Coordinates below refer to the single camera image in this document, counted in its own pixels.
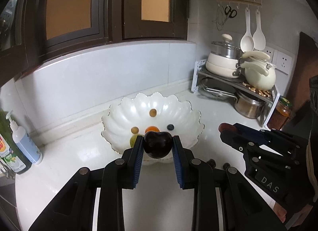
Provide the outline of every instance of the green jar lid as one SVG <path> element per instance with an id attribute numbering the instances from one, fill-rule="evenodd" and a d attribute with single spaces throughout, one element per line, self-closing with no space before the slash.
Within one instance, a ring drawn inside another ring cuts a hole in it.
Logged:
<path id="1" fill-rule="evenodd" d="M 287 98 L 284 98 L 284 97 L 282 97 L 282 96 L 279 97 L 279 101 L 280 101 L 283 105 L 285 105 L 285 106 L 287 106 L 287 107 L 289 107 L 289 108 L 291 108 L 291 107 L 293 106 L 293 104 L 292 104 Z"/>

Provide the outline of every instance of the white ladle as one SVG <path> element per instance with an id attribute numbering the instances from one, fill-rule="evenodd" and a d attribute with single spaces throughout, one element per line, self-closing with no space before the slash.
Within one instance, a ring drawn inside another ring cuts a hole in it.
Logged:
<path id="1" fill-rule="evenodd" d="M 254 41 L 251 34 L 251 14 L 248 8 L 245 9 L 246 33 L 241 39 L 241 50 L 243 53 L 253 51 Z"/>
<path id="2" fill-rule="evenodd" d="M 256 25 L 257 29 L 253 35 L 253 40 L 254 40 L 254 48 L 259 51 L 263 51 L 266 46 L 266 39 L 265 36 L 262 32 L 262 28 L 260 25 L 260 11 L 257 9 L 255 11 L 256 14 Z"/>

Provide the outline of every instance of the soap bottle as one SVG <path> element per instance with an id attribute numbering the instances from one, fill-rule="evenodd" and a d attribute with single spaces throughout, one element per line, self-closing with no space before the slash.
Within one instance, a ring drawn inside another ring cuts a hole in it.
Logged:
<path id="1" fill-rule="evenodd" d="M 6 120 L 2 109 L 0 109 L 0 157 L 16 174 L 26 172 L 32 165 L 14 143 L 9 121 Z"/>
<path id="2" fill-rule="evenodd" d="M 10 121 L 10 128 L 12 132 L 13 141 L 16 143 L 18 148 L 22 153 L 31 161 L 33 164 L 40 164 L 42 161 L 42 153 L 39 148 L 35 145 L 33 140 L 26 132 L 25 128 L 18 126 L 15 121 L 11 119 L 12 111 L 7 114 L 5 117 Z"/>

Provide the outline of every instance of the blue label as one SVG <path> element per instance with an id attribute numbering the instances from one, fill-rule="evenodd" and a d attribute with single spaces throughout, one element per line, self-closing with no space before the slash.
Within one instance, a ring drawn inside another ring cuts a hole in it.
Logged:
<path id="1" fill-rule="evenodd" d="M 21 152 L 31 161 L 31 163 L 36 163 L 40 159 L 41 152 L 39 148 L 35 145 L 33 140 L 26 133 L 20 142 L 16 143 Z"/>

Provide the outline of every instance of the glass jar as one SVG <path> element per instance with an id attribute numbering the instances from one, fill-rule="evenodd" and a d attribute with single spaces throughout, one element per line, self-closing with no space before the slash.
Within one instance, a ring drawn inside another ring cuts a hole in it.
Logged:
<path id="1" fill-rule="evenodd" d="M 292 104 L 284 97 L 279 97 L 279 101 L 274 109 L 271 118 L 267 123 L 267 127 L 280 130 L 290 117 Z"/>

